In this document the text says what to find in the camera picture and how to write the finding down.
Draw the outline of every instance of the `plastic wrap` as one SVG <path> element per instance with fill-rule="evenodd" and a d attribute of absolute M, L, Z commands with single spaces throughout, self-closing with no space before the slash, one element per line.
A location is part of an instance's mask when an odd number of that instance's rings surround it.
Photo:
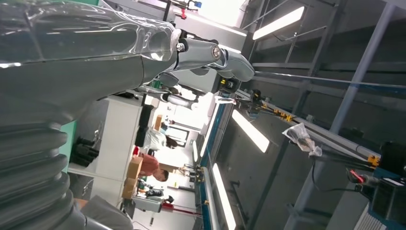
<path fill-rule="evenodd" d="M 180 30 L 172 24 L 70 1 L 0 3 L 0 67 L 49 60 L 168 61 Z"/>
<path fill-rule="evenodd" d="M 322 150 L 311 140 L 303 123 L 297 124 L 285 130 L 282 134 L 287 136 L 293 143 L 297 144 L 302 151 L 309 152 L 309 155 L 321 156 Z"/>

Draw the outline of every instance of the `cardboard box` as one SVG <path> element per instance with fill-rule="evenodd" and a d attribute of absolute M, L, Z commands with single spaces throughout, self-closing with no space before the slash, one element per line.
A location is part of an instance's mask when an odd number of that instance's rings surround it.
<path fill-rule="evenodd" d="M 142 157 L 133 157 L 128 165 L 127 178 L 137 179 L 142 166 Z"/>
<path fill-rule="evenodd" d="M 131 199 L 137 185 L 137 179 L 127 178 L 124 182 L 123 194 L 121 197 L 124 199 Z"/>
<path fill-rule="evenodd" d="M 142 157 L 133 157 L 128 165 L 127 178 L 124 182 L 124 189 L 121 197 L 131 199 L 138 182 L 138 175 L 141 171 Z"/>

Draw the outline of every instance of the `plastic bag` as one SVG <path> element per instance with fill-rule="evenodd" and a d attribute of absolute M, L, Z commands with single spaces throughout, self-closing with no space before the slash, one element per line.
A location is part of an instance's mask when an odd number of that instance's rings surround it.
<path fill-rule="evenodd" d="M 306 127 L 303 123 L 297 124 L 285 130 L 282 134 L 287 136 L 293 143 L 297 144 L 299 148 L 304 152 L 309 152 L 309 155 L 321 156 L 322 150 L 319 146 L 315 145 L 315 142 L 311 140 L 309 134 L 306 131 Z"/>

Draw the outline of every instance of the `man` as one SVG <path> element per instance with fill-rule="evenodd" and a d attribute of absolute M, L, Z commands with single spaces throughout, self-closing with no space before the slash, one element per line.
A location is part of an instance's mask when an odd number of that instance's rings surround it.
<path fill-rule="evenodd" d="M 165 182 L 168 180 L 169 172 L 159 168 L 157 159 L 150 155 L 140 154 L 144 158 L 141 165 L 139 176 L 154 176 L 157 181 Z"/>

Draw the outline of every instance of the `screw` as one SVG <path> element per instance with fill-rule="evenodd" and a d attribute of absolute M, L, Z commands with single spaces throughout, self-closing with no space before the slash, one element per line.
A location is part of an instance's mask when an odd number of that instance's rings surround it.
<path fill-rule="evenodd" d="M 221 51 L 220 51 L 220 48 L 218 46 L 214 46 L 212 48 L 212 54 L 213 54 L 214 58 L 218 59 L 220 57 L 220 52 Z"/>
<path fill-rule="evenodd" d="M 183 43 L 177 43 L 177 44 L 176 44 L 176 49 L 177 49 L 179 52 L 185 51 L 185 44 L 183 44 Z"/>

